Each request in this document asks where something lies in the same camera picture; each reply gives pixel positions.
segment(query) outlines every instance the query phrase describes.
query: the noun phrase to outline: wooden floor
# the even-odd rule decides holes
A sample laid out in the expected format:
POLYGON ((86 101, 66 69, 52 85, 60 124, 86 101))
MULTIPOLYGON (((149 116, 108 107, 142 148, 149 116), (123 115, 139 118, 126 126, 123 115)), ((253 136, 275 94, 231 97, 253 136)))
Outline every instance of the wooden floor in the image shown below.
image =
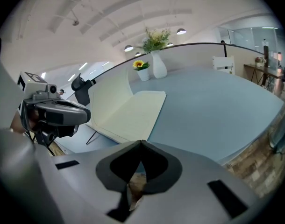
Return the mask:
POLYGON ((285 176, 285 147, 281 150, 284 154, 274 154, 269 145, 269 135, 284 114, 285 108, 266 132, 240 155, 224 165, 224 168, 242 179, 260 197, 275 190, 285 176))

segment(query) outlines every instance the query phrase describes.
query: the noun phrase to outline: chair leg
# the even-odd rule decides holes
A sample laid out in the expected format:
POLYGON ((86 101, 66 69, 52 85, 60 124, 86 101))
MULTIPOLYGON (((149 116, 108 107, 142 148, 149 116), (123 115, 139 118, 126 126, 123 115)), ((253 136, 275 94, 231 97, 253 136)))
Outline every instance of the chair leg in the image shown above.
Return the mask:
POLYGON ((86 145, 88 144, 88 142, 92 139, 92 137, 96 134, 97 131, 95 131, 95 133, 93 133, 93 135, 90 137, 90 139, 85 143, 86 145))

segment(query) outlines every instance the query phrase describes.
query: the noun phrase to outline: wooden table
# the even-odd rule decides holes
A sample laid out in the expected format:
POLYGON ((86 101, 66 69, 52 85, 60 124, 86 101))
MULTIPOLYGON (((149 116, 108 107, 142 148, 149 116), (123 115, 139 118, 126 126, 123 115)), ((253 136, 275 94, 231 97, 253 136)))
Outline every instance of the wooden table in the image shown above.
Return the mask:
POLYGON ((268 82, 267 82, 267 85, 264 86, 264 88, 269 90, 269 91, 271 91, 271 83, 272 83, 272 81, 274 79, 280 79, 283 76, 283 74, 281 72, 278 72, 277 70, 270 69, 268 67, 258 67, 256 65, 247 65, 247 64, 245 64, 244 67, 249 68, 249 69, 253 69, 253 75, 252 75, 250 81, 253 81, 253 77, 254 77, 254 74, 255 74, 256 75, 257 84, 260 83, 262 77, 264 76, 264 74, 266 74, 266 80, 268 80, 268 82), (258 77, 257 77, 257 71, 263 73, 261 78, 259 79, 259 81, 258 81, 258 77))

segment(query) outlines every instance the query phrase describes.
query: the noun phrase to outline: glass window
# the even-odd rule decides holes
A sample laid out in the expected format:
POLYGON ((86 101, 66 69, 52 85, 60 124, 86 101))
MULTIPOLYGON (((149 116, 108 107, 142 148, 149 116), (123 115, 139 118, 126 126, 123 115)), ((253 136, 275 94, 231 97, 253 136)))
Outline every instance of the glass window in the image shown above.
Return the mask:
POLYGON ((235 43, 235 38, 234 38, 234 31, 228 30, 228 35, 230 37, 231 44, 235 45, 236 43, 235 43))
POLYGON ((233 32, 235 45, 254 50, 254 41, 251 28, 238 29, 233 32))
POLYGON ((226 44, 231 44, 230 37, 228 35, 228 29, 218 28, 221 35, 221 41, 224 40, 226 44))
POLYGON ((264 44, 266 44, 268 46, 268 52, 269 52, 269 66, 271 68, 276 68, 277 62, 275 57, 277 54, 277 47, 276 47, 274 29, 253 28, 252 32, 254 35, 254 43, 256 50, 263 53, 264 52, 263 46, 264 44))

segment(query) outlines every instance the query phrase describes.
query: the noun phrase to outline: curved wall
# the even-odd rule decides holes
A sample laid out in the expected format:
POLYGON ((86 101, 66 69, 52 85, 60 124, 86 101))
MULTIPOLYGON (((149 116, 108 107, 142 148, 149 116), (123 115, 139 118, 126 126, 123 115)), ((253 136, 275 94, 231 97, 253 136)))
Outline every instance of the curved wall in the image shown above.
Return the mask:
MULTIPOLYGON (((247 78, 247 73, 244 70, 244 64, 255 64, 255 58, 257 56, 263 56, 262 53, 237 47, 233 45, 226 45, 226 51, 228 56, 234 56, 235 60, 235 74, 237 76, 247 78)), ((168 71, 179 70, 185 67, 196 67, 212 69, 212 57, 213 56, 225 56, 224 45, 220 43, 190 43, 170 48, 165 48, 160 51, 160 56, 166 65, 168 71)), ((153 59, 151 54, 141 55, 127 60, 119 65, 116 65, 112 69, 104 72, 96 77, 94 80, 100 82, 104 77, 113 75, 119 69, 127 66, 129 67, 128 77, 129 81, 139 79, 138 74, 132 68, 132 64, 135 60, 149 61, 150 63, 150 75, 153 76, 153 59)))

